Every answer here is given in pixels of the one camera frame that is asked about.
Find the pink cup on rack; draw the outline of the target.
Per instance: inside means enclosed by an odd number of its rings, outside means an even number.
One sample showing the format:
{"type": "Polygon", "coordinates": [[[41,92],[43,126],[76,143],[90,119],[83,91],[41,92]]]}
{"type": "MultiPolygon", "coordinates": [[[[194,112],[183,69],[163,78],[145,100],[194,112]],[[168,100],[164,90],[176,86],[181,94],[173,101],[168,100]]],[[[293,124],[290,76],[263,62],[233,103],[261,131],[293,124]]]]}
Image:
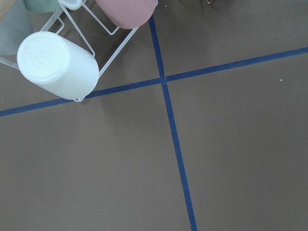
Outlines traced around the pink cup on rack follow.
{"type": "Polygon", "coordinates": [[[133,29],[146,23],[157,5],[156,0],[96,0],[107,17],[118,27],[133,29]]]}

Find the white cup on rack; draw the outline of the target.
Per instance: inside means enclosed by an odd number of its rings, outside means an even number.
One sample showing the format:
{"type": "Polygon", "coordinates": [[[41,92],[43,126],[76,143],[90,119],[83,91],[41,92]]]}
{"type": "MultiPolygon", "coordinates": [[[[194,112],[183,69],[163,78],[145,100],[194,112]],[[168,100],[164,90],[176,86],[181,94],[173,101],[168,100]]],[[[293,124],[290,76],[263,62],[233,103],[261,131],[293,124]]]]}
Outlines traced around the white cup on rack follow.
{"type": "Polygon", "coordinates": [[[23,40],[17,64],[27,80],[66,100],[83,100],[99,80],[98,64],[92,54],[47,31],[23,40]]]}

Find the pale grey cup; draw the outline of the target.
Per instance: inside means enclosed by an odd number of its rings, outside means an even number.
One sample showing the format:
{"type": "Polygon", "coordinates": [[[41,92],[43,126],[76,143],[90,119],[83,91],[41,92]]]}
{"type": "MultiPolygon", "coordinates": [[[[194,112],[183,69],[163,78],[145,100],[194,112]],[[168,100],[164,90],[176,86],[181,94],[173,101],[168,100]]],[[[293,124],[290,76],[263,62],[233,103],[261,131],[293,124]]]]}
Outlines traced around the pale grey cup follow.
{"type": "Polygon", "coordinates": [[[23,0],[0,15],[0,54],[17,54],[23,40],[33,33],[33,27],[23,0]]]}

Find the pale green cup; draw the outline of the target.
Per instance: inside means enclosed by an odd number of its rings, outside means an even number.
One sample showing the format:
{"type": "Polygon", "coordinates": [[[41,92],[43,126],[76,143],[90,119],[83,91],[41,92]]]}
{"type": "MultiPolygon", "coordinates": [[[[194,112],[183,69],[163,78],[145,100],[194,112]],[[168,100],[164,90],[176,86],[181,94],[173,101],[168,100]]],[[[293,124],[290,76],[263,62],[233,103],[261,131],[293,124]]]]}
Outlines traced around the pale green cup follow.
{"type": "Polygon", "coordinates": [[[36,13],[50,13],[61,8],[57,0],[24,0],[29,11],[36,13]]]}

